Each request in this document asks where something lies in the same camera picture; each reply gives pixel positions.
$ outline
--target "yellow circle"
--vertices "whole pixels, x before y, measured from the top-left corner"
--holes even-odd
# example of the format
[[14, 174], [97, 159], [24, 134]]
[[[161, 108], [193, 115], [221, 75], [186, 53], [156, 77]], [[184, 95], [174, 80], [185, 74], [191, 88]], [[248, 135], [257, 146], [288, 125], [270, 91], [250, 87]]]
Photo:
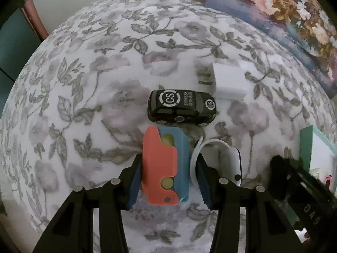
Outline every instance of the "yellow circle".
[[173, 180], [170, 177], [164, 178], [163, 180], [161, 180], [160, 182], [161, 187], [164, 189], [170, 189], [171, 187], [173, 187]]
[[166, 146], [174, 146], [174, 137], [172, 134], [166, 133], [161, 136], [161, 142]]

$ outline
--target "screw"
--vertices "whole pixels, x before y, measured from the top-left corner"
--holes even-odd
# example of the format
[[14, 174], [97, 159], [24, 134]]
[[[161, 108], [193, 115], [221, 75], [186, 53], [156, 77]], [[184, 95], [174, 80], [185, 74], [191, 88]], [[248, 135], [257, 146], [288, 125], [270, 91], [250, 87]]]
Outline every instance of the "screw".
[[221, 184], [228, 184], [229, 181], [226, 178], [220, 178], [219, 179], [219, 183], [221, 183]]
[[82, 190], [82, 188], [83, 188], [82, 186], [75, 186], [74, 187], [74, 191], [75, 192], [80, 192]]
[[236, 181], [240, 181], [242, 179], [242, 176], [240, 174], [236, 174], [235, 177], [234, 177], [234, 179]]
[[263, 186], [257, 186], [256, 191], [260, 192], [260, 193], [263, 193], [265, 191], [265, 188]]
[[117, 184], [120, 184], [121, 180], [119, 178], [113, 178], [111, 180], [111, 184], [114, 184], [114, 185], [117, 185]]

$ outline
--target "pink object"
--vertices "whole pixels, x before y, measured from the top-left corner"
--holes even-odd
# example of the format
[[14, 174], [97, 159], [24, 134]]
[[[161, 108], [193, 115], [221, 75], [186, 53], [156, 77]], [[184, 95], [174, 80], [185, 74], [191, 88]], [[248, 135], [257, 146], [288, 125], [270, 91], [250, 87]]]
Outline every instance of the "pink object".
[[33, 0], [28, 0], [25, 3], [25, 9], [29, 15], [29, 19], [34, 24], [35, 29], [38, 31], [38, 33], [41, 35], [43, 39], [48, 37], [48, 32], [45, 29], [44, 25], [41, 22], [41, 19], [36, 11], [35, 5], [33, 3]]
[[178, 151], [161, 142], [158, 128], [148, 127], [143, 137], [142, 188], [150, 204], [177, 205], [179, 198], [173, 190], [164, 189], [160, 182], [178, 172]]
[[328, 189], [331, 191], [332, 189], [332, 176], [331, 175], [328, 175], [325, 178], [325, 186], [328, 187]]

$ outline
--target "toy car wheel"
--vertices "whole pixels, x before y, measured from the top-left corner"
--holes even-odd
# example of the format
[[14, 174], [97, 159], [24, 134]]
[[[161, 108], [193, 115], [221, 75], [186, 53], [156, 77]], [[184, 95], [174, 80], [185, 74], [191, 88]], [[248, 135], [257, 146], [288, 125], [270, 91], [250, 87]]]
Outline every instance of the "toy car wheel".
[[181, 122], [185, 121], [185, 117], [183, 117], [183, 116], [177, 116], [174, 120], [177, 123], [181, 123]]
[[157, 124], [166, 124], [167, 121], [164, 121], [164, 120], [158, 120], [158, 121], [156, 121], [156, 123], [157, 123]]

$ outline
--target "white watch band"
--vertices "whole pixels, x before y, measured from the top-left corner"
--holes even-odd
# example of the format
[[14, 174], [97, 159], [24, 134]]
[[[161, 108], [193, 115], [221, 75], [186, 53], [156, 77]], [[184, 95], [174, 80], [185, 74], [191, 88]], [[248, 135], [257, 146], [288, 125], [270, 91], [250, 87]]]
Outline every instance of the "white watch band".
[[196, 164], [197, 164], [198, 155], [201, 152], [202, 148], [207, 144], [215, 144], [215, 145], [218, 145], [220, 147], [225, 146], [227, 148], [231, 147], [226, 142], [224, 142], [222, 140], [218, 140], [218, 139], [210, 139], [210, 140], [207, 140], [207, 141], [204, 141], [204, 142], [202, 142], [202, 141], [203, 141], [203, 137], [200, 137], [196, 146], [195, 146], [195, 148], [193, 149], [193, 153], [191, 155], [191, 160], [190, 160], [190, 177], [191, 177], [192, 184], [197, 188], [199, 188], [199, 184], [198, 184], [197, 176], [195, 174], [195, 167], [196, 167]]

